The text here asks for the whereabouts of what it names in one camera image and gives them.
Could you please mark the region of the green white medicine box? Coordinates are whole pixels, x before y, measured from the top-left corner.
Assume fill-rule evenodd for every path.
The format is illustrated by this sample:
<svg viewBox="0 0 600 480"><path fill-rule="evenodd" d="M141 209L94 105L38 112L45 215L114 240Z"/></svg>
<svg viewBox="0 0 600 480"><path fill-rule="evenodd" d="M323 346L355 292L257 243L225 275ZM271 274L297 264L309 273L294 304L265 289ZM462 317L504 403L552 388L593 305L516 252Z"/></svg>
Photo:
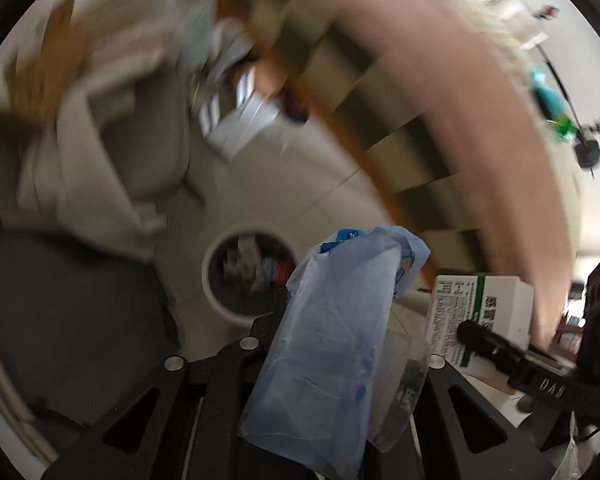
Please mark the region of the green white medicine box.
<svg viewBox="0 0 600 480"><path fill-rule="evenodd" d="M426 339L432 352L465 372L483 360L456 336L461 322L475 322L522 350L531 336L534 289L516 276L439 275L428 311Z"/></svg>

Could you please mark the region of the blue cartoon tissue pack wrapper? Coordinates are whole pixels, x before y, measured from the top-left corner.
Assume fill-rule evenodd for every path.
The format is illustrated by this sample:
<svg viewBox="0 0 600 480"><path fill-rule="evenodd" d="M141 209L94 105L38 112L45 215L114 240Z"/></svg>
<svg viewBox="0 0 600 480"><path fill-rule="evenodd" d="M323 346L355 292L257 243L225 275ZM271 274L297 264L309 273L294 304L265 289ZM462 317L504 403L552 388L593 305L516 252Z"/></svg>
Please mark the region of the blue cartoon tissue pack wrapper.
<svg viewBox="0 0 600 480"><path fill-rule="evenodd" d="M390 451L429 370L426 340L388 329L430 250L402 226L339 230L287 283L289 304L239 433L331 479L354 479L367 445Z"/></svg>

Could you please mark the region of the white round trash bin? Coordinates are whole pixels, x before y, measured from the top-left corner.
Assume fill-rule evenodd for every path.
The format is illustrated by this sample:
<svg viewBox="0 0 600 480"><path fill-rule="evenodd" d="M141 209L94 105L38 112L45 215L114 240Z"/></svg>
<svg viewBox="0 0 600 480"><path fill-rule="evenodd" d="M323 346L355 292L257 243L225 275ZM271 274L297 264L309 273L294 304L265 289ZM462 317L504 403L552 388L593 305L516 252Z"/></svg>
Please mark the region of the white round trash bin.
<svg viewBox="0 0 600 480"><path fill-rule="evenodd" d="M248 328L286 306L286 284L297 264L296 252L279 233L257 224L236 226L206 249L201 287L220 318Z"/></svg>

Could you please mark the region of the grey folding bed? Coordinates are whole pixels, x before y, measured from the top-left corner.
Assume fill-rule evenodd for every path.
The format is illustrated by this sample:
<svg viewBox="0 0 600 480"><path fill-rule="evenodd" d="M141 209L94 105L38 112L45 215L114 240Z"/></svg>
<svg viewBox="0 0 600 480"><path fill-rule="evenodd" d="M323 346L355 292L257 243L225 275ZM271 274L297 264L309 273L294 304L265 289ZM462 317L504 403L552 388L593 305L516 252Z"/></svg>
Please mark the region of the grey folding bed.
<svg viewBox="0 0 600 480"><path fill-rule="evenodd" d="M179 346L152 264L0 219L0 362L55 451Z"/></svg>

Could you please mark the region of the white cloth sheet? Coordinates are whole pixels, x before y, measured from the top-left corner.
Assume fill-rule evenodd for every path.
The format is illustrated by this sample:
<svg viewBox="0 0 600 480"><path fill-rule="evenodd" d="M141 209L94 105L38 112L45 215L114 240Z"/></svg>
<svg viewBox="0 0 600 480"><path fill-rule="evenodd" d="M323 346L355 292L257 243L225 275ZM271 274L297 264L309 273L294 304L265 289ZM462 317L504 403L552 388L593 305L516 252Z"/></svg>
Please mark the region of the white cloth sheet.
<svg viewBox="0 0 600 480"><path fill-rule="evenodd" d="M104 252L148 262L166 227L153 202L134 203L100 138L81 86L62 101L56 122L31 141L20 166L18 206Z"/></svg>

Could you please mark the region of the white envelope paper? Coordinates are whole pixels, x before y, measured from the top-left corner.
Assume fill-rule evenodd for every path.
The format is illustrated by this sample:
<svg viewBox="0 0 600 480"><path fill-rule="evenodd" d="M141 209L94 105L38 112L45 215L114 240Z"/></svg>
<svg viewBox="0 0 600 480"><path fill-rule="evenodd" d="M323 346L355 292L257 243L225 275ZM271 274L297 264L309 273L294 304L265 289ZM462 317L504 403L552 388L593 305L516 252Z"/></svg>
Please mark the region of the white envelope paper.
<svg viewBox="0 0 600 480"><path fill-rule="evenodd" d="M238 107L220 115L220 99L214 96L197 112L202 138L224 160L235 158L278 117L280 109L262 94L253 92Z"/></svg>

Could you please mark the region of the grey upholstered chair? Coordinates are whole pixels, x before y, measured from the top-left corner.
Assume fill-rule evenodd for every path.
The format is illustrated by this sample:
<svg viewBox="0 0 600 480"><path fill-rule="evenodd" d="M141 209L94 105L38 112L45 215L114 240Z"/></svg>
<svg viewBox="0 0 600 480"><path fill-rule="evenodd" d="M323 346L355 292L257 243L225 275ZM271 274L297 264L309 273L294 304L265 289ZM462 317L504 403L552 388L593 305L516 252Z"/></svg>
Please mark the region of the grey upholstered chair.
<svg viewBox="0 0 600 480"><path fill-rule="evenodd" d="M163 64L133 87L134 110L102 132L114 170L134 202L161 200L185 188L203 204L196 184L189 181L192 166L186 83L178 70Z"/></svg>

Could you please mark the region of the teal green plastic bag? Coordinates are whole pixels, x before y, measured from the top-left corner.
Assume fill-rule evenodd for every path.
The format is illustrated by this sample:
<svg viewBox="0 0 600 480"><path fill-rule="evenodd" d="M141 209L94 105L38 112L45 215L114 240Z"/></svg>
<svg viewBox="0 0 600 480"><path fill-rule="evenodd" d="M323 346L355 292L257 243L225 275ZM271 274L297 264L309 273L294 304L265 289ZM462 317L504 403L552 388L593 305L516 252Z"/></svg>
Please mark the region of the teal green plastic bag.
<svg viewBox="0 0 600 480"><path fill-rule="evenodd" d="M544 72L537 68L530 70L529 84L536 105L544 119L553 127L558 138L566 142L576 140L577 128L567 114L566 101L546 84Z"/></svg>

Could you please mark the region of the pink cat pattern table mat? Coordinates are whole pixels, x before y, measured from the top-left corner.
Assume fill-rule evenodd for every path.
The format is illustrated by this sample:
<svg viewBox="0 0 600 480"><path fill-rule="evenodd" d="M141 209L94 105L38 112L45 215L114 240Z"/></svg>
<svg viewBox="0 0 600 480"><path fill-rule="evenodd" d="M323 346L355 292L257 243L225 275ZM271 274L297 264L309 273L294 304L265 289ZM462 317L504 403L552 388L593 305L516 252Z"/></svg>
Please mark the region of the pink cat pattern table mat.
<svg viewBox="0 0 600 480"><path fill-rule="evenodd" d="M547 348L576 258L576 167L526 85L521 52L475 0L219 0L308 97L396 223L430 247L426 278L533 287Z"/></svg>

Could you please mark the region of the brown cardboard box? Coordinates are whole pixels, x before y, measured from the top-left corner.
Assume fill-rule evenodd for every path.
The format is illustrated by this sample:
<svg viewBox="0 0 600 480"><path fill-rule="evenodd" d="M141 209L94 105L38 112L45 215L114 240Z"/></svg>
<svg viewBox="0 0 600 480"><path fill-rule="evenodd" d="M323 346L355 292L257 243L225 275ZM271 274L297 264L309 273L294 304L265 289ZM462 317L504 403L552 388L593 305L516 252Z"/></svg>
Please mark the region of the brown cardboard box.
<svg viewBox="0 0 600 480"><path fill-rule="evenodd" d="M74 0L62 0L48 16L38 53L18 66L15 55L4 70L12 111L44 125L57 116L66 91L80 76L93 50L88 30L72 20Z"/></svg>

